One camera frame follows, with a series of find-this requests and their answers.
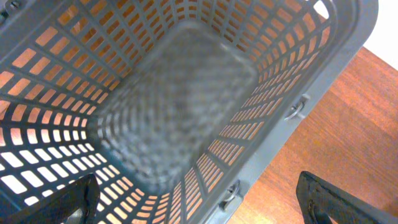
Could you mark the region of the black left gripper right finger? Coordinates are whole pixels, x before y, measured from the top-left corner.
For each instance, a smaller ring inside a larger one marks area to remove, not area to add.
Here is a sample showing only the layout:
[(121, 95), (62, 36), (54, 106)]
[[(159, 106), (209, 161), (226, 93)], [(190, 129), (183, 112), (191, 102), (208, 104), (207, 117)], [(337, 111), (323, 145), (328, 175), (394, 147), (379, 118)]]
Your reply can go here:
[(309, 171), (300, 173), (296, 196), (305, 224), (397, 223), (386, 213)]

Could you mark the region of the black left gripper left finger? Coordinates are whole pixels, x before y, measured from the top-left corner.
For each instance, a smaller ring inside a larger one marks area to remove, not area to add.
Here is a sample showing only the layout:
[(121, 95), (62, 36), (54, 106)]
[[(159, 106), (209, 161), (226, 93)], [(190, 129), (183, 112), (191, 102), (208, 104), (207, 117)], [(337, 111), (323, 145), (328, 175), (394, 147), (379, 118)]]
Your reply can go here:
[(54, 194), (18, 212), (1, 218), (1, 223), (94, 223), (100, 187), (88, 174)]

